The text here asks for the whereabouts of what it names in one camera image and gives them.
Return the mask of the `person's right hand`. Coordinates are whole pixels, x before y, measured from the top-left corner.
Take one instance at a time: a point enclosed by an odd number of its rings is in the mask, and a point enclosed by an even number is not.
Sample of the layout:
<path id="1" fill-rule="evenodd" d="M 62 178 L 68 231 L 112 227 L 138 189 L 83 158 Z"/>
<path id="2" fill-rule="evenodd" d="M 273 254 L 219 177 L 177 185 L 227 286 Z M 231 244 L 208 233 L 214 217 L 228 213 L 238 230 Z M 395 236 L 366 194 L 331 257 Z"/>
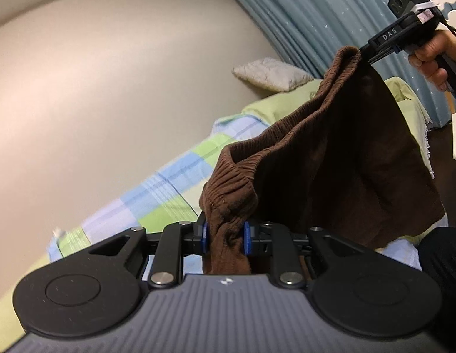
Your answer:
<path id="1" fill-rule="evenodd" d="M 456 63 L 456 37 L 448 30 L 437 30 L 434 37 L 408 56 L 409 63 L 439 91 L 447 90 L 448 73 L 437 65 L 437 55 L 445 54 Z"/>

